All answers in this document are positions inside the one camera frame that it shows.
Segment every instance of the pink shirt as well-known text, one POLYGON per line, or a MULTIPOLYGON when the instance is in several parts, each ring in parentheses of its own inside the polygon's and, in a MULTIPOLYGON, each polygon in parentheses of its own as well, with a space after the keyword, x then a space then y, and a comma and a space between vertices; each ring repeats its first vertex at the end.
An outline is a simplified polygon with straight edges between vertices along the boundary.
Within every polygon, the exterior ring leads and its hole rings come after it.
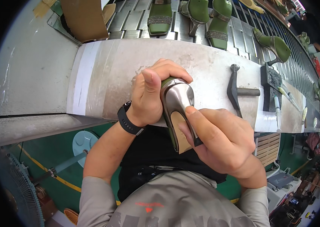
POLYGON ((310 133, 306 140, 306 143, 316 154, 320 154, 320 148, 317 148, 319 142, 320 136, 317 133, 310 133))

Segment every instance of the electric fan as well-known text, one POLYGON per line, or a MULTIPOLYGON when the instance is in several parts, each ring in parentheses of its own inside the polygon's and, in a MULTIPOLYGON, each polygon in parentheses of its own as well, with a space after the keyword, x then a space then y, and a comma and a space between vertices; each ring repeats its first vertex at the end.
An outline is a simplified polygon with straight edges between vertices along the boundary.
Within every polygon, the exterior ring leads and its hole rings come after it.
POLYGON ((0 182, 25 226, 44 227, 35 187, 14 155, 0 150, 0 182))

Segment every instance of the hammer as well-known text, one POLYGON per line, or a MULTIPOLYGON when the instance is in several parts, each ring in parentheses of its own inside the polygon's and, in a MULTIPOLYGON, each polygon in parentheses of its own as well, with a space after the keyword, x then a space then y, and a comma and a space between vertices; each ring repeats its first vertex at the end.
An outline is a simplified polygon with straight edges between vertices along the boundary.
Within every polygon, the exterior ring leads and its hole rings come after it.
POLYGON ((239 108, 238 96, 260 96, 261 92, 259 89, 238 88, 237 87, 237 71, 239 70, 239 65, 232 64, 230 66, 230 69, 232 70, 232 75, 230 76, 230 80, 227 88, 227 95, 235 111, 237 112, 237 115, 240 118, 243 118, 239 108))

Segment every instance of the hand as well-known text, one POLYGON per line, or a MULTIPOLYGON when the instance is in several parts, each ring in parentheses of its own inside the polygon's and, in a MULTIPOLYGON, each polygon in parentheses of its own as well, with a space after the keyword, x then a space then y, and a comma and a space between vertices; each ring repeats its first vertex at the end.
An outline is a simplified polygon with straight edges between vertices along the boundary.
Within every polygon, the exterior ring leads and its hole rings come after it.
POLYGON ((226 109, 197 110, 187 107, 185 114, 204 144, 194 147, 185 122, 179 124, 179 129, 185 134, 201 161, 216 172, 227 173, 235 178, 249 178, 253 174, 251 170, 243 168, 255 149, 254 131, 246 120, 226 109))
POLYGON ((161 58, 153 66, 144 69, 136 77, 132 91, 132 103, 126 115, 138 127, 156 123, 162 115, 160 100, 161 81, 169 76, 191 83, 193 78, 172 60, 161 58))

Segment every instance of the hammer handle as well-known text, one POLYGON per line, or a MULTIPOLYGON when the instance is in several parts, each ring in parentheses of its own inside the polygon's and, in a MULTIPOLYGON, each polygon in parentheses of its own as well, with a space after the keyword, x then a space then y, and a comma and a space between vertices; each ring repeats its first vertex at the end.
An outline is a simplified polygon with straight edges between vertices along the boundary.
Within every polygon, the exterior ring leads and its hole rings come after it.
POLYGON ((237 88, 237 94, 239 96, 260 96, 261 92, 255 88, 237 88))

